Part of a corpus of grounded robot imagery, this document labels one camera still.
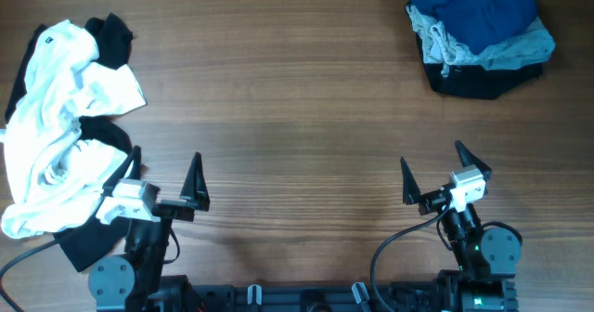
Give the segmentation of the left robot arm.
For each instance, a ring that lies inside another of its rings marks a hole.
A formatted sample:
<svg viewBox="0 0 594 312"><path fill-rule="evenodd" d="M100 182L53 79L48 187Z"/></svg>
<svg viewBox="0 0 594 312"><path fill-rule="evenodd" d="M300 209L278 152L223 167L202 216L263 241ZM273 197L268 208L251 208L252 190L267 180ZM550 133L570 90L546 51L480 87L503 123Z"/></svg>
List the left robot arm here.
<svg viewBox="0 0 594 312"><path fill-rule="evenodd" d="M193 155L177 201L158 201L160 189L128 178L140 172L141 148L132 152L103 185L104 201L97 209L103 225L127 218L124 253L105 257L89 274L89 292L98 311L205 311L204 300L185 275L163 276L169 240L178 242L174 221L193 222L197 211L207 212L210 196L202 157Z"/></svg>

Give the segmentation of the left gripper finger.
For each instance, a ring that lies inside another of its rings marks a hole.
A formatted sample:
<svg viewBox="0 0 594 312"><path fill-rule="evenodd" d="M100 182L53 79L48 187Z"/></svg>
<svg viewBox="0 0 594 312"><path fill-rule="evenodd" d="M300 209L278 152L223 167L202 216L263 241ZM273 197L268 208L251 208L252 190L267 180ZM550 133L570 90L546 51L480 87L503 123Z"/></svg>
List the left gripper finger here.
<svg viewBox="0 0 594 312"><path fill-rule="evenodd" d="M194 153L180 192L180 198L186 202L186 206L194 210L208 212L210 209L210 196L203 174L202 157L199 152Z"/></svg>
<svg viewBox="0 0 594 312"><path fill-rule="evenodd" d="M103 196L111 196L121 179L139 179L141 171L141 148L133 146L129 155L103 184Z"/></svg>

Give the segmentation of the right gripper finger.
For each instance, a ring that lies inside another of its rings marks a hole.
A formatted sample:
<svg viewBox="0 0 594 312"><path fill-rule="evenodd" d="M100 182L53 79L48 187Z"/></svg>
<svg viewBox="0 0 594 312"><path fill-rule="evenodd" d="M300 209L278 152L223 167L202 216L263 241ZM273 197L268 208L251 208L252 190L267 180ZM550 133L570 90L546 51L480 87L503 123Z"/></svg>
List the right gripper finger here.
<svg viewBox="0 0 594 312"><path fill-rule="evenodd" d="M405 205L416 204L420 201L420 188L404 157L400 158L402 180L403 180L403 203Z"/></svg>
<svg viewBox="0 0 594 312"><path fill-rule="evenodd" d="M455 148L463 167L474 165L483 174L484 180L491 178L491 167L476 157L460 140L455 142Z"/></svg>

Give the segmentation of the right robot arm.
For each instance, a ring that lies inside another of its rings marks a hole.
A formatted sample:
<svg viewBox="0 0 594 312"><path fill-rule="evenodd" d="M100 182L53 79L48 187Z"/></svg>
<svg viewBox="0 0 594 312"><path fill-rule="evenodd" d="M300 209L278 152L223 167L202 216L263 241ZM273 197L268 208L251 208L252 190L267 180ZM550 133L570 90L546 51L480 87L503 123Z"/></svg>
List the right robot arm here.
<svg viewBox="0 0 594 312"><path fill-rule="evenodd" d="M462 168L449 182L423 193L407 161L402 159L403 203L418 205L421 215L436 214L432 223L451 251L457 270L407 291L411 311L516 311L514 284L522 256L523 237L501 222L482 223L474 204L487 194L492 169L462 144L455 142Z"/></svg>

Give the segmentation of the blue polo shirt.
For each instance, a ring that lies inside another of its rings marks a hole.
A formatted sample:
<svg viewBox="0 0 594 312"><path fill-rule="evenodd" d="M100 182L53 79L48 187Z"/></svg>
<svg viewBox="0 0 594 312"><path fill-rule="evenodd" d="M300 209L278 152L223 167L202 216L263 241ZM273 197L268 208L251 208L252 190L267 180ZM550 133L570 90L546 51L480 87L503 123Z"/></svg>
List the blue polo shirt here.
<svg viewBox="0 0 594 312"><path fill-rule="evenodd" d="M538 16L536 0L409 0L444 24L473 54L524 32Z"/></svg>

